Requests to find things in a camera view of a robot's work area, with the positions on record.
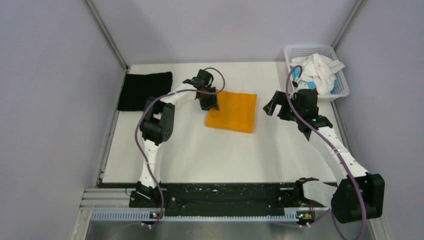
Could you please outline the orange t-shirt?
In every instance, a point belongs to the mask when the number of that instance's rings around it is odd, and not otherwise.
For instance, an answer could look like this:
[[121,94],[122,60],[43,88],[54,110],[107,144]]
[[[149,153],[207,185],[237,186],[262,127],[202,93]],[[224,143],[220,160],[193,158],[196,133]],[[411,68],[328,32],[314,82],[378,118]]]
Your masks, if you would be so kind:
[[205,120],[208,128],[252,134],[255,128],[257,95],[222,91],[218,109],[211,108]]

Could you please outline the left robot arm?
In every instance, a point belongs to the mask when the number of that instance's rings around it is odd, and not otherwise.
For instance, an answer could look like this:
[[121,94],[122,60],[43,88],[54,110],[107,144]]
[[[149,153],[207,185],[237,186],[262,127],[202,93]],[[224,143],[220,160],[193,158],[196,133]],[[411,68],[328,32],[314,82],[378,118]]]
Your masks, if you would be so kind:
[[203,111],[219,110],[218,93],[224,88],[213,86],[214,76],[209,70],[216,71],[223,81],[222,73],[213,67],[200,69],[196,76],[186,79],[174,91],[146,101],[143,114],[134,133],[135,143],[143,156],[142,173],[135,185],[135,192],[149,207],[160,202],[162,192],[159,175],[155,175],[155,164],[161,144],[167,142],[173,133],[176,110],[183,105],[198,100]]

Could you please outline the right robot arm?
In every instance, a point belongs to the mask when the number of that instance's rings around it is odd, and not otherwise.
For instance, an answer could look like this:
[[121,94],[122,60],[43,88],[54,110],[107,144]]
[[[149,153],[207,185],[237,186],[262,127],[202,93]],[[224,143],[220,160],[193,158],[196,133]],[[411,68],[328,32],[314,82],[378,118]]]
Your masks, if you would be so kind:
[[272,116],[280,106],[277,117],[297,123],[298,130],[320,153],[336,179],[336,186],[314,177],[302,177],[295,184],[293,200],[299,206],[311,201],[331,209],[342,224],[377,219],[383,214],[385,181],[366,170],[336,135],[330,120],[319,114],[318,96],[310,89],[294,94],[276,91],[263,107]]

